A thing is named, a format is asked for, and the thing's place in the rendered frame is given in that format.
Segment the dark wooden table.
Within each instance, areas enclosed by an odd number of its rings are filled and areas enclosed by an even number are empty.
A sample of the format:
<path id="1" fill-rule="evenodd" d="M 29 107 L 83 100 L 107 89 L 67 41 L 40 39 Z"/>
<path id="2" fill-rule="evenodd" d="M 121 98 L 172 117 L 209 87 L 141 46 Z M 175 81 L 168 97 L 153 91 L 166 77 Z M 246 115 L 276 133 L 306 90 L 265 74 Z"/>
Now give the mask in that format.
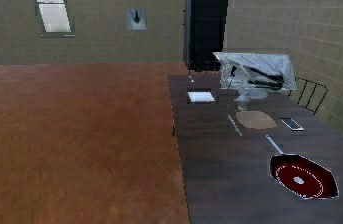
<path id="1" fill-rule="evenodd" d="M 280 93 L 255 100 L 249 109 L 271 116 L 276 127 L 247 129 L 237 121 L 234 93 L 220 88 L 216 75 L 168 78 L 173 121 L 190 224 L 343 224 L 343 135 Z M 188 93 L 210 92 L 211 103 L 191 103 Z M 230 114 L 243 136 L 227 118 Z M 291 131 L 292 118 L 303 131 Z M 300 154 L 330 170 L 339 197 L 303 200 L 269 172 L 277 154 Z"/>

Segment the grey framed picture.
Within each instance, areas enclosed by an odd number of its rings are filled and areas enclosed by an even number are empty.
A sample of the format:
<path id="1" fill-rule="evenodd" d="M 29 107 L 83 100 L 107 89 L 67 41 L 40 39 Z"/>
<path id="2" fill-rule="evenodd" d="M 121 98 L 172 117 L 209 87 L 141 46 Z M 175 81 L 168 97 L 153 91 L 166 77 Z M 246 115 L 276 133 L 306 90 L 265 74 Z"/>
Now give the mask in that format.
<path id="1" fill-rule="evenodd" d="M 127 26 L 131 31 L 147 29 L 147 15 L 145 9 L 131 8 L 127 10 Z"/>

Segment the silver knife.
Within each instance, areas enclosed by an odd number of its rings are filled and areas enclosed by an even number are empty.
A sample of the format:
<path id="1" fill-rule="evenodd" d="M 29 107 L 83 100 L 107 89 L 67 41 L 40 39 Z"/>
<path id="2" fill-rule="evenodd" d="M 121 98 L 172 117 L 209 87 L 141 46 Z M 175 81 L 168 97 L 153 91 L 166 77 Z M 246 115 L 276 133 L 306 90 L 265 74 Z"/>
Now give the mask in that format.
<path id="1" fill-rule="evenodd" d="M 239 136 L 243 136 L 240 129 L 238 128 L 237 124 L 235 123 L 234 119 L 230 114 L 227 114 L 228 120 L 231 122 L 232 126 L 234 127 L 235 131 L 238 133 Z"/>

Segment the red frying pan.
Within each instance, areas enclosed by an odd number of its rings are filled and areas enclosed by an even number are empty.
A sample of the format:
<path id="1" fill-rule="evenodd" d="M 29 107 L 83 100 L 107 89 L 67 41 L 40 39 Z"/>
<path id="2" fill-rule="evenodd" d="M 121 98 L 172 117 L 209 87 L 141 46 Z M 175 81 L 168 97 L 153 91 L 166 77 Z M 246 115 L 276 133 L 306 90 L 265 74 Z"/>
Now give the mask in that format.
<path id="1" fill-rule="evenodd" d="M 329 200 L 339 197 L 333 173 L 300 154 L 287 154 L 269 135 L 267 140 L 277 151 L 270 157 L 270 176 L 303 200 Z"/>

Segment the silver computer monitor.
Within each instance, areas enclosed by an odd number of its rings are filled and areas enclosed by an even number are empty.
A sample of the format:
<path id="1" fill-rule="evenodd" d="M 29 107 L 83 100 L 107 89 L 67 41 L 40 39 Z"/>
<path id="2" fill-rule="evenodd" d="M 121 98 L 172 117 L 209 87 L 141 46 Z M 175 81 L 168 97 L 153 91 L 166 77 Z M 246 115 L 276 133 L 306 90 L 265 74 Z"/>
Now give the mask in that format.
<path id="1" fill-rule="evenodd" d="M 248 99 L 266 98 L 269 92 L 297 89 L 291 59 L 286 54 L 214 52 L 220 62 L 220 88 Z"/>

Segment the black mobile phone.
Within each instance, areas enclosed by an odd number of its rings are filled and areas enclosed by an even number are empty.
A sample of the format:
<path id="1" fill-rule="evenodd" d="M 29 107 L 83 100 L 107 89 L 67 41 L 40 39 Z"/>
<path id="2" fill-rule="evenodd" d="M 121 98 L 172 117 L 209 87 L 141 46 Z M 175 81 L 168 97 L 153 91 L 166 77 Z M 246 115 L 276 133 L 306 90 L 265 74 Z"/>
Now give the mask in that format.
<path id="1" fill-rule="evenodd" d="M 281 118 L 281 121 L 291 130 L 291 131 L 303 131 L 304 128 L 300 126 L 292 118 Z"/>

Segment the white framed window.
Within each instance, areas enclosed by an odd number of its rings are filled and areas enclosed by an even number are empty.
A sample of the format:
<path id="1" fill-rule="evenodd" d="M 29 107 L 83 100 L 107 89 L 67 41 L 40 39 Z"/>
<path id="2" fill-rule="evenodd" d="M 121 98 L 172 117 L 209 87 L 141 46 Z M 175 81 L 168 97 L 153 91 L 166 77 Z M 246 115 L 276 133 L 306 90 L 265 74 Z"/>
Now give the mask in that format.
<path id="1" fill-rule="evenodd" d="M 35 0 L 35 15 L 42 38 L 74 38 L 75 22 L 69 16 L 68 0 Z"/>

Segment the white book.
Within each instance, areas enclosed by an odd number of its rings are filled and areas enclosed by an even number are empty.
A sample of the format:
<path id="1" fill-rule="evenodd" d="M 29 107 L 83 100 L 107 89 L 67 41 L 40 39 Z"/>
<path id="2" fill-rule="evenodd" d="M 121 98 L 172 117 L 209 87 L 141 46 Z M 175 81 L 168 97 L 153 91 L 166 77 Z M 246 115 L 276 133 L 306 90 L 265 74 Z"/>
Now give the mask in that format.
<path id="1" fill-rule="evenodd" d="M 192 91 L 188 93 L 188 100 L 191 103 L 211 103 L 215 101 L 215 98 L 210 92 Z"/>

